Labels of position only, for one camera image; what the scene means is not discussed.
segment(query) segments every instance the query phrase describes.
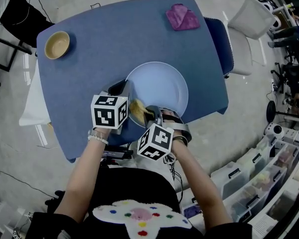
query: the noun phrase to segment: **gray floor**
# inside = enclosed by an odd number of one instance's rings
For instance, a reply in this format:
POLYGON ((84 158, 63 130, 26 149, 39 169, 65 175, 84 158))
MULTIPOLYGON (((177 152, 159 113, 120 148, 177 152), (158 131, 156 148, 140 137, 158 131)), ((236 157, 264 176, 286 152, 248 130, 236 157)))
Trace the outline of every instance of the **gray floor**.
MULTIPOLYGON (((101 5, 122 0, 43 0, 42 4, 52 21, 59 22, 77 13, 90 9, 90 5, 101 5)), ((224 10, 231 18, 244 0, 196 0, 204 16, 223 19, 224 10)), ((37 0, 31 3, 40 9, 37 0)), ((0 36, 15 40, 0 29, 0 36)), ((207 172, 236 160, 260 139, 266 122, 266 94, 270 92, 275 62, 282 62, 281 50, 267 46, 269 37, 262 37, 267 56, 267 66, 253 65, 253 74, 243 77, 230 75, 226 80, 229 107, 225 115, 211 114, 190 123, 193 141, 190 150, 207 172)), ((7 61, 7 51, 0 46, 0 61, 7 61)), ((35 57, 30 57, 30 76, 33 76, 35 57)), ((0 70, 0 170, 35 188, 52 195, 64 189, 73 164, 64 157, 51 128, 42 128, 48 141, 42 147, 34 126, 20 127, 18 120, 23 112, 29 86, 24 81, 23 54, 18 53, 9 73, 0 70)), ((12 178, 0 175, 0 200, 12 206, 44 210, 48 197, 12 178)))

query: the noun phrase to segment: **colorful dots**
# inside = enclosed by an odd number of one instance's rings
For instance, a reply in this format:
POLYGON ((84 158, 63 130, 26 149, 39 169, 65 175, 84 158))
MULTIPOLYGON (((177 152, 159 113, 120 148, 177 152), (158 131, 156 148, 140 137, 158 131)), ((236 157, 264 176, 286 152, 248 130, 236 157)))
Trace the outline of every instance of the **colorful dots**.
POLYGON ((142 237, 146 237, 148 235, 148 233, 146 231, 139 231, 138 234, 142 237))
POLYGON ((146 222, 140 222, 140 223, 139 223, 139 226, 140 226, 141 228, 146 227, 146 222))

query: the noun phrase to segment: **wrist strap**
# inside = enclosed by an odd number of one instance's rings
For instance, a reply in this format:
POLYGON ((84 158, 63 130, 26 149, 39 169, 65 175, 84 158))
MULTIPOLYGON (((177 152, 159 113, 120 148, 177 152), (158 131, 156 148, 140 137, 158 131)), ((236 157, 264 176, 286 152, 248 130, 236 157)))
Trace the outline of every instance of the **wrist strap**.
POLYGON ((185 146, 188 146, 188 140, 187 140, 187 138, 186 138, 185 136, 183 136, 183 135, 177 135, 177 136, 174 136, 174 137, 173 137, 173 141, 174 141, 174 140, 182 140, 182 141, 184 142, 185 146))
POLYGON ((101 141, 101 142, 105 143, 106 145, 109 145, 108 141, 106 141, 105 139, 102 139, 98 136, 95 136, 95 135, 89 135, 88 140, 90 141, 90 139, 95 139, 95 140, 98 140, 98 141, 101 141))

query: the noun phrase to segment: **blue table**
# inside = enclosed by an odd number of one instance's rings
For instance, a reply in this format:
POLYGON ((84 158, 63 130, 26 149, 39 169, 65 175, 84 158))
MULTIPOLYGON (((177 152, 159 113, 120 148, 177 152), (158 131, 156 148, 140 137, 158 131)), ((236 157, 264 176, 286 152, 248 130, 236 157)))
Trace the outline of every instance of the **blue table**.
MULTIPOLYGON (((185 123, 213 112, 225 113, 228 97, 217 52, 194 0, 129 0, 68 18, 39 34, 37 53, 45 102, 55 134, 68 160, 79 157, 92 127, 92 97, 124 79, 138 65, 160 61, 175 67, 188 85, 185 123), (175 3, 194 11, 201 27, 174 31, 165 12, 175 3), (70 35, 68 53, 57 60, 44 55, 56 31, 70 35)), ((144 129, 130 119, 112 145, 139 139, 144 129)))

